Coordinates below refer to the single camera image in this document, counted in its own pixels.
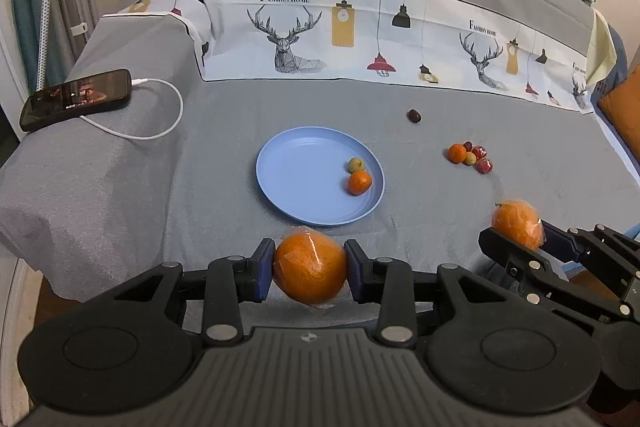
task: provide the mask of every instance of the small green fruit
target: small green fruit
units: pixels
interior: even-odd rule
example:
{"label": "small green fruit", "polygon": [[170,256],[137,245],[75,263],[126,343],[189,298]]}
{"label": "small green fruit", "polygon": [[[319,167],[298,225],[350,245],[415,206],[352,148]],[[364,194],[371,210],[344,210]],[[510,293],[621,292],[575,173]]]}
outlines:
{"label": "small green fruit", "polygon": [[466,165],[475,165],[477,161],[478,161],[478,158],[476,158],[475,154],[473,154],[472,152],[466,153],[466,156],[465,156]]}
{"label": "small green fruit", "polygon": [[347,165],[347,170],[351,174],[358,171],[364,171],[364,161],[361,158],[351,158]]}

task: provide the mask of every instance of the orange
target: orange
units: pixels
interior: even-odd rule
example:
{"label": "orange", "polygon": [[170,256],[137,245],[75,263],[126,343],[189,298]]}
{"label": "orange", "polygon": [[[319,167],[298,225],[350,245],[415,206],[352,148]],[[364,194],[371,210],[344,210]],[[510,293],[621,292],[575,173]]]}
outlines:
{"label": "orange", "polygon": [[273,256],[273,279],[292,299],[321,304],[347,279],[347,257],[333,239],[315,230],[289,235]]}
{"label": "orange", "polygon": [[492,227],[529,250],[545,242],[540,216],[526,201],[505,201],[494,212]]}
{"label": "orange", "polygon": [[466,149],[462,143],[454,143],[451,147],[449,147],[449,152],[447,152],[447,157],[453,163],[461,163],[466,158]]}
{"label": "orange", "polygon": [[351,176],[349,176],[349,180],[347,181],[347,188],[349,192],[354,196],[359,196],[364,194],[369,190],[371,186],[371,174],[367,171],[356,171]]}

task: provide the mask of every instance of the red grape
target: red grape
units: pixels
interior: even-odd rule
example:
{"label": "red grape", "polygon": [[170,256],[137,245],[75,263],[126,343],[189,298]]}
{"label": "red grape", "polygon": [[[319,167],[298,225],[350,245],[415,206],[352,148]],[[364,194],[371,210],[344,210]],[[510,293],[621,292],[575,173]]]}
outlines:
{"label": "red grape", "polygon": [[478,158],[479,160],[486,156],[486,149],[481,145],[476,145],[473,149],[471,149],[471,152],[475,154],[476,158]]}
{"label": "red grape", "polygon": [[489,158],[482,158],[478,163],[476,163],[476,169],[478,169],[478,172],[481,174],[489,174],[489,172],[494,170],[494,164]]}

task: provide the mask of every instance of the white cable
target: white cable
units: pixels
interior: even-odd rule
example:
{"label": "white cable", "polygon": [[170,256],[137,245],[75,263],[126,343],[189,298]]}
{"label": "white cable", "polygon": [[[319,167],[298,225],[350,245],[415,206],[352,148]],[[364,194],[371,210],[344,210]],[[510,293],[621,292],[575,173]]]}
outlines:
{"label": "white cable", "polygon": [[51,0],[42,0],[40,14],[40,45],[38,46],[38,77],[36,90],[44,89],[44,78],[47,71],[47,48],[49,47],[49,13]]}
{"label": "white cable", "polygon": [[82,118],[82,120],[84,120],[85,122],[90,123],[93,126],[96,126],[98,129],[108,132],[109,134],[113,134],[113,136],[117,136],[118,138],[125,138],[127,140],[138,140],[138,141],[157,140],[162,136],[168,135],[172,130],[175,129],[175,127],[180,123],[180,120],[182,119],[182,112],[184,110],[184,102],[182,100],[182,95],[180,94],[180,91],[178,91],[178,88],[174,86],[174,84],[171,84],[166,80],[160,80],[159,78],[137,78],[131,81],[131,86],[139,86],[140,84],[144,84],[145,82],[159,82],[160,84],[165,84],[166,86],[171,87],[171,89],[173,89],[175,93],[178,95],[178,100],[180,100],[180,113],[178,114],[178,118],[174,122],[174,124],[171,127],[169,127],[169,129],[167,129],[166,131],[160,134],[156,134],[154,136],[130,136],[129,134],[123,134],[121,132],[114,131],[113,129],[109,129],[108,127],[100,125],[99,123],[93,120],[89,120],[86,116],[81,116],[80,118]]}

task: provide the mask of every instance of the bed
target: bed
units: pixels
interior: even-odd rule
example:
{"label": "bed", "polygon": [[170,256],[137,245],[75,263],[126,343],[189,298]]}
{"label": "bed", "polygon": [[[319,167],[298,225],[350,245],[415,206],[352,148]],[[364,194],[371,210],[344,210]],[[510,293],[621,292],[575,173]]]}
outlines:
{"label": "bed", "polygon": [[[638,222],[639,185],[584,81],[593,11],[581,0],[342,1],[122,0],[70,79],[127,68],[168,80],[184,97],[182,122],[146,143],[80,120],[28,136],[0,171],[0,241],[58,295],[79,300],[164,261],[192,270],[250,255],[263,237],[296,225],[257,187],[255,160],[270,137],[300,125],[344,131],[382,163],[377,209],[321,230],[357,239],[371,257],[485,270],[478,233],[504,198],[529,201],[564,229]],[[338,24],[343,9],[347,21],[355,15],[353,30]],[[298,38],[286,43],[291,55],[274,42],[287,36]],[[411,108],[418,125],[405,116]],[[144,136],[176,112],[171,92],[146,84],[95,120]],[[443,151],[466,140],[489,150],[491,174],[447,161]],[[376,312],[348,298],[312,309],[276,286],[259,313],[242,306],[246,327],[334,325]],[[198,328],[197,315],[189,309],[187,328]]]}

